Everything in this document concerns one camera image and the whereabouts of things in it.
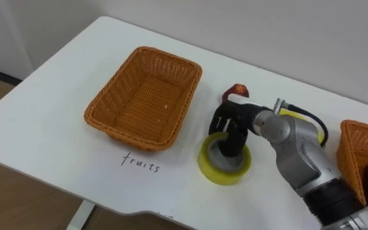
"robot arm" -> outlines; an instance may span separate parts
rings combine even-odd
[[[338,168],[327,159],[318,142],[318,130],[312,123],[288,115],[279,116],[280,109],[288,106],[281,100],[270,110],[233,99],[227,107],[238,114],[236,123],[270,142],[277,154],[280,174],[303,198],[323,226],[322,230],[368,229],[368,207],[361,204]]]

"orange wicker basket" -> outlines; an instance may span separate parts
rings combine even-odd
[[[337,151],[337,162],[346,181],[356,191],[358,198],[366,204],[362,177],[368,165],[368,125],[357,121],[343,121],[341,140]]]
[[[89,104],[84,119],[115,140],[165,150],[180,131],[201,74],[192,61],[139,47]]]

